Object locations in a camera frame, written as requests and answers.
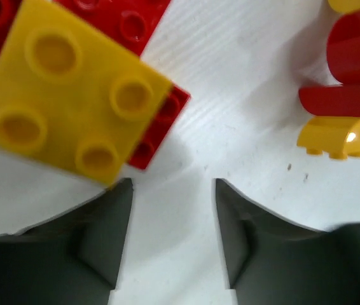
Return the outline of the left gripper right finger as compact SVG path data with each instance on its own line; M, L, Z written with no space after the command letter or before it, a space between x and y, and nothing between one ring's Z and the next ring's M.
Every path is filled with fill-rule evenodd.
M219 232L238 304L360 304L360 222L318 231L214 181Z

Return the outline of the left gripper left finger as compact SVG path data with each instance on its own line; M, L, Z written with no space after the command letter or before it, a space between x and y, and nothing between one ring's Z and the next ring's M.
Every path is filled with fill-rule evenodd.
M0 235L0 304L107 304L132 209L132 180L22 234Z

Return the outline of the red long lego brick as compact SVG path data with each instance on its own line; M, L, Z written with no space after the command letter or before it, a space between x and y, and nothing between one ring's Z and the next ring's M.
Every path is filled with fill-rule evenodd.
M169 1L60 1L62 6L141 56ZM20 1L0 1L0 51ZM190 94L174 85L146 130L128 163L147 169Z

